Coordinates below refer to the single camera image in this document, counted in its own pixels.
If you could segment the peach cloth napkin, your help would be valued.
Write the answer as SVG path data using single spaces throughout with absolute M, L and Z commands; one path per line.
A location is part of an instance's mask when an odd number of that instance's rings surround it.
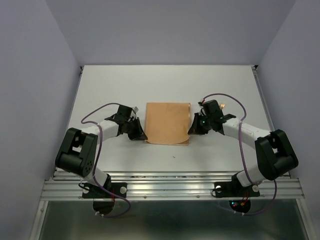
M 154 145 L 187 146 L 191 104 L 148 102 L 145 114 L 146 142 Z

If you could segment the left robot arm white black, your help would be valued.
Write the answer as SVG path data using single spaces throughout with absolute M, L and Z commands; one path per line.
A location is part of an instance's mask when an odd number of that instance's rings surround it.
M 116 113 L 101 122 L 88 119 L 112 105 L 118 106 Z M 55 166 L 93 185 L 95 193 L 100 197 L 108 196 L 111 193 L 111 177 L 98 168 L 103 142 L 124 134 L 131 141 L 147 140 L 137 112 L 137 107 L 112 102 L 88 113 L 80 123 L 92 126 L 83 129 L 71 127 L 66 131 L 55 158 Z

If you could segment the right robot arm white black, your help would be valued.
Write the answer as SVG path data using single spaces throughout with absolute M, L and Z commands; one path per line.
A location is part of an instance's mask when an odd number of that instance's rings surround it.
M 198 104 L 200 111 L 194 114 L 189 135 L 205 135 L 212 130 L 238 140 L 243 170 L 230 182 L 233 194 L 242 195 L 248 186 L 273 181 L 299 165 L 283 130 L 270 131 L 246 124 L 233 114 L 224 114 L 216 100 L 203 100 Z M 256 164 L 251 167 L 246 167 L 243 144 L 255 150 Z

